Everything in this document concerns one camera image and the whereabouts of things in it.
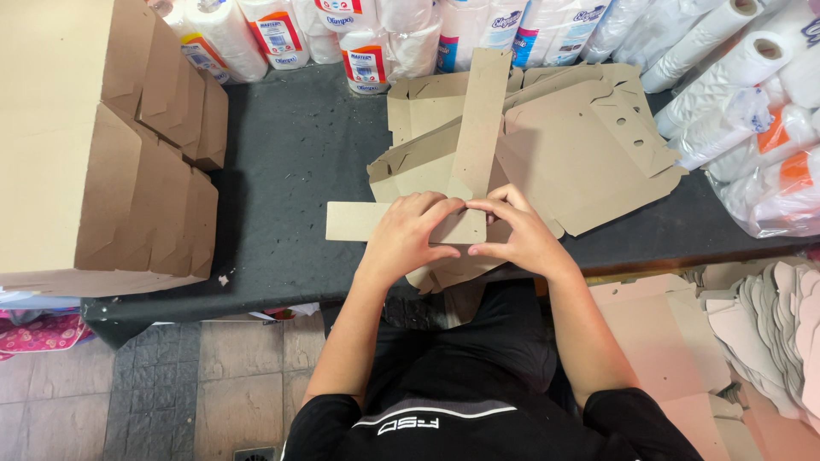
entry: plastic packaging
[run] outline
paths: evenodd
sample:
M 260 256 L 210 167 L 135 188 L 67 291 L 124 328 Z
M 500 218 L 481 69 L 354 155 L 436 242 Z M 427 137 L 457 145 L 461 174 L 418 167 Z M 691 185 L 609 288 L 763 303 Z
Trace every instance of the plastic packaging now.
M 338 34 L 379 28 L 376 0 L 316 0 L 316 7 L 322 24 Z
M 416 32 L 390 33 L 390 50 L 395 56 L 393 71 L 387 81 L 395 84 L 398 79 L 416 79 L 432 75 L 438 58 L 441 14 L 438 4 L 429 17 L 429 24 Z
M 484 32 L 478 39 L 478 47 L 512 48 L 526 6 L 526 0 L 490 0 L 487 21 Z
M 792 101 L 803 107 L 820 107 L 820 45 L 794 57 L 778 73 Z
M 571 65 L 608 4 L 608 0 L 532 0 L 512 44 L 512 64 L 526 69 Z
M 290 0 L 237 0 L 248 26 L 274 69 L 304 67 L 310 60 L 308 45 L 296 21 Z
M 440 72 L 470 70 L 472 49 L 478 44 L 490 12 L 489 0 L 443 0 L 441 36 L 436 69 Z
M 430 24 L 433 0 L 376 0 L 376 14 L 388 32 L 416 32 Z
M 325 27 L 325 19 L 319 15 L 321 10 L 316 8 L 314 0 L 293 0 L 293 2 L 296 22 L 299 23 L 303 34 L 311 36 L 335 34 L 333 30 Z
M 185 19 L 213 46 L 232 79 L 250 83 L 265 76 L 267 62 L 236 0 L 187 0 L 184 6 Z
M 783 37 L 797 57 L 820 42 L 820 3 L 818 0 L 789 0 L 759 30 Z
M 655 0 L 613 53 L 613 61 L 640 65 L 646 72 L 700 17 L 725 0 Z
M 670 89 L 689 69 L 749 24 L 762 10 L 763 7 L 757 0 L 729 0 L 721 3 L 640 77 L 644 91 L 660 93 Z
M 772 74 L 771 77 L 760 82 L 760 88 L 768 95 L 769 107 L 771 109 L 783 107 L 791 102 L 789 95 L 786 94 L 786 90 L 783 89 L 783 82 L 781 82 L 780 76 L 777 73 Z
M 738 90 L 669 140 L 667 147 L 683 156 L 675 164 L 692 171 L 751 135 L 767 131 L 774 120 L 767 105 L 768 97 L 760 88 Z
M 729 94 L 764 81 L 791 59 L 780 35 L 753 32 L 655 114 L 658 133 L 672 138 Z
M 649 0 L 613 0 L 581 49 L 581 59 L 590 63 L 606 61 L 648 6 Z
M 316 64 L 335 64 L 342 62 L 342 49 L 339 48 L 339 36 L 305 35 L 307 50 Z
M 230 83 L 230 75 L 222 58 L 202 34 L 185 19 L 185 0 L 151 0 L 148 5 L 171 27 L 180 39 L 182 53 L 192 66 L 200 71 L 209 71 L 221 84 Z
M 732 218 L 756 238 L 820 234 L 820 146 L 712 186 Z
M 339 35 L 350 89 L 359 94 L 384 93 L 393 70 L 387 31 L 363 30 Z
M 774 122 L 767 132 L 738 144 L 708 164 L 708 171 L 715 180 L 734 181 L 820 143 L 820 135 L 811 126 L 808 109 L 787 104 L 773 110 L 772 116 Z

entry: white logo print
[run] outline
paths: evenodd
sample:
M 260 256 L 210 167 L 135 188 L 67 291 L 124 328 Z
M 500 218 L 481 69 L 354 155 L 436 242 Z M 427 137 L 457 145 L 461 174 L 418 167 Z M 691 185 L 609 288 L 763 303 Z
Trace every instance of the white logo print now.
M 421 418 L 416 418 L 415 416 L 411 416 L 409 418 L 401 418 L 395 419 L 390 422 L 386 422 L 379 428 L 379 432 L 376 434 L 380 436 L 385 432 L 395 431 L 396 429 L 411 429 L 414 427 L 431 427 L 433 429 L 439 428 L 439 419 L 431 419 L 429 422 L 424 422 Z

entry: hand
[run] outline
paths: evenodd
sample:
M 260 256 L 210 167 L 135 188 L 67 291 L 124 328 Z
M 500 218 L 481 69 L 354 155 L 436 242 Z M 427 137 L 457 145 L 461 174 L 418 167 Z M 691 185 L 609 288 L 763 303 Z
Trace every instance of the hand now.
M 499 187 L 487 194 L 486 199 L 467 200 L 467 208 L 486 211 L 487 225 L 503 219 L 512 227 L 506 244 L 474 244 L 467 254 L 506 259 L 522 269 L 541 274 L 548 281 L 580 274 L 575 261 L 516 186 Z
M 388 289 L 398 279 L 441 258 L 458 258 L 451 246 L 428 244 L 430 233 L 451 212 L 464 206 L 438 192 L 418 192 L 399 197 L 379 221 L 367 242 L 357 276 Z

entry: person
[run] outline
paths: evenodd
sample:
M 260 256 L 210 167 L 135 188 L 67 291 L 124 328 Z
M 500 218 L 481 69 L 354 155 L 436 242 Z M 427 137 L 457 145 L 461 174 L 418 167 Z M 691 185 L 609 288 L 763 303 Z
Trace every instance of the person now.
M 433 228 L 465 206 L 484 210 L 488 225 L 506 221 L 508 242 L 474 244 L 467 255 L 429 246 Z M 532 279 L 489 283 L 475 318 L 449 330 L 380 320 L 400 277 L 476 255 L 546 278 L 560 361 L 582 421 L 545 394 L 558 356 Z M 393 203 L 332 323 L 282 459 L 701 458 L 640 389 L 572 257 L 522 193 L 505 185 L 486 199 L 425 192 Z

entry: table surface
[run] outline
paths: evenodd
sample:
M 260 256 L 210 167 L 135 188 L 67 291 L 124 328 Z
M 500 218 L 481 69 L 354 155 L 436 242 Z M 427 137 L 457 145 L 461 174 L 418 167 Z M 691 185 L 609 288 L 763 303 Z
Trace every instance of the table surface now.
M 122 336 L 117 331 L 139 331 L 151 322 L 198 321 L 347 294 L 365 244 L 325 241 L 325 205 L 373 200 L 365 166 L 391 145 L 385 96 L 352 93 L 340 64 L 271 71 L 263 82 L 225 90 L 227 158 L 225 169 L 211 174 L 219 189 L 211 279 L 116 301 L 84 299 L 84 318 L 109 343 L 119 342 L 112 339 Z M 670 97 L 650 97 L 653 112 Z M 588 275 L 597 275 L 786 254 L 820 237 L 747 235 L 695 171 L 667 197 L 561 241 Z M 531 274 L 508 263 L 484 278 L 524 276 Z M 417 290 L 402 279 L 391 294 L 413 297 Z

